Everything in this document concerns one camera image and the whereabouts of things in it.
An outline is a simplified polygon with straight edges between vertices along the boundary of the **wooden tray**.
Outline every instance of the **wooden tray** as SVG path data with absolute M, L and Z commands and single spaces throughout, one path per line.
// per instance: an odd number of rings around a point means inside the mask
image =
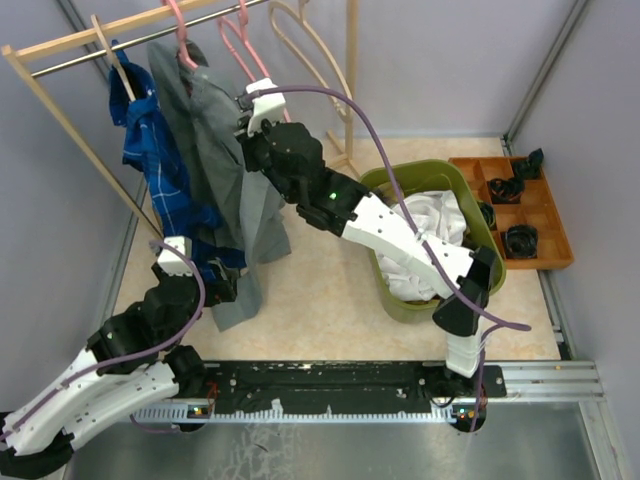
M 573 253 L 562 227 L 549 184 L 540 174 L 537 180 L 526 180 L 519 203 L 496 205 L 491 201 L 487 182 L 494 178 L 513 177 L 511 163 L 526 157 L 460 157 L 450 158 L 469 183 L 478 200 L 493 206 L 496 212 L 496 227 L 492 231 L 502 258 L 508 269 L 551 270 L 568 267 L 573 263 Z M 526 224 L 538 230 L 538 258 L 511 259 L 504 250 L 503 235 L 513 225 Z

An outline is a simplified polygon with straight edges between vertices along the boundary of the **pink hanger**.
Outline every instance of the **pink hanger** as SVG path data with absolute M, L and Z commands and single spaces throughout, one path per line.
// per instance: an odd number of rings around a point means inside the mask
M 182 16 L 180 7 L 178 7 L 176 0 L 162 0 L 162 3 L 171 7 L 171 10 L 173 10 L 173 14 L 175 15 L 176 21 L 178 23 L 178 29 L 176 30 L 176 37 L 178 37 L 179 47 L 178 58 L 180 58 L 180 61 L 187 67 L 195 70 L 196 68 L 198 68 L 198 64 L 191 60 L 189 52 L 187 51 L 187 27 L 184 24 L 184 17 Z
M 231 55 L 233 55 L 233 57 L 236 59 L 236 61 L 238 62 L 242 70 L 244 70 L 244 73 L 247 74 L 247 77 L 249 77 L 249 80 L 251 80 L 252 82 L 256 82 L 257 81 L 256 76 L 249 69 L 249 67 L 244 62 L 244 60 L 242 59 L 238 51 L 235 49 L 235 47 L 231 44 L 231 41 L 229 40 L 226 32 L 224 31 L 225 25 L 229 27 L 231 31 L 235 34 L 235 36 L 242 41 L 242 44 L 246 48 L 247 52 L 249 52 L 249 55 L 251 56 L 251 58 L 253 58 L 253 61 L 256 63 L 256 65 L 260 69 L 260 72 L 262 73 L 262 75 L 265 77 L 271 76 L 269 75 L 269 71 L 267 70 L 267 67 L 265 66 L 264 62 L 262 61 L 258 53 L 255 51 L 255 49 L 249 42 L 249 36 L 247 34 L 247 25 L 249 24 L 249 14 L 248 14 L 248 9 L 245 4 L 245 1 L 238 0 L 238 4 L 240 5 L 240 11 L 238 12 L 239 26 L 233 23 L 231 20 L 228 20 L 227 17 L 221 17 L 218 19 L 218 30 L 220 31 L 220 36 L 222 37 L 222 41 L 224 42 L 225 46 L 227 47 L 229 52 L 231 52 Z M 287 112 L 286 110 L 284 112 L 284 118 L 287 122 L 291 121 L 291 118 L 289 117 L 289 112 Z

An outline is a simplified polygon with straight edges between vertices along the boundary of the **laundry basket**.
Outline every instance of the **laundry basket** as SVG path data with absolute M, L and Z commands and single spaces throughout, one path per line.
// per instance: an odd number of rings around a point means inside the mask
M 462 176 L 460 170 L 458 170 L 456 166 L 442 160 L 422 160 L 398 165 L 393 167 L 393 171 L 405 196 L 433 190 L 453 191 L 469 228 L 467 238 L 477 246 L 489 247 L 496 252 L 498 256 L 497 264 L 494 268 L 493 289 L 491 290 L 491 294 L 497 292 L 506 277 L 504 260 L 502 260 L 498 247 L 491 235 L 491 231 L 482 217 L 482 212 L 480 212 L 471 188 Z M 388 181 L 389 175 L 384 168 L 371 170 L 365 173 L 360 179 L 360 182 L 370 189 L 378 187 Z M 376 284 L 380 293 L 380 301 L 391 318 L 402 323 L 418 323 L 431 319 L 431 315 L 438 305 L 438 299 L 422 304 L 407 303 L 397 299 L 391 294 L 382 277 L 382 272 L 380 271 L 378 260 L 373 250 L 369 252 L 369 259 L 373 265 Z

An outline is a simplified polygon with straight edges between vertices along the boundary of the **blue plaid shirt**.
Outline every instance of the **blue plaid shirt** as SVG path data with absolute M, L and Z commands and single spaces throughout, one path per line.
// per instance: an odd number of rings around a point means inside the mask
M 122 161 L 144 174 L 154 210 L 162 221 L 165 237 L 185 236 L 192 240 L 192 259 L 205 280 L 215 279 L 207 263 L 220 258 L 230 268 L 244 268 L 244 252 L 215 247 L 197 240 L 199 227 L 212 229 L 223 219 L 211 206 L 197 205 L 189 193 L 189 173 L 164 116 L 158 107 L 151 75 L 129 62 L 126 54 L 116 52 L 138 100 L 129 102 L 127 92 L 115 69 L 109 73 L 109 109 L 114 125 L 127 129 Z

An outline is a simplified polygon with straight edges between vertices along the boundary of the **white towel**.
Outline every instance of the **white towel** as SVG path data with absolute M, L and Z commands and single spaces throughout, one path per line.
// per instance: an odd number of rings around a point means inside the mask
M 405 203 L 411 218 L 421 231 L 435 235 L 445 242 L 462 245 L 467 223 L 451 190 L 416 193 L 407 197 Z M 395 205 L 392 210 L 404 218 L 400 205 Z M 382 276 L 394 297 L 409 302 L 428 301 L 436 295 L 431 285 L 415 273 L 381 253 L 376 252 L 376 257 Z

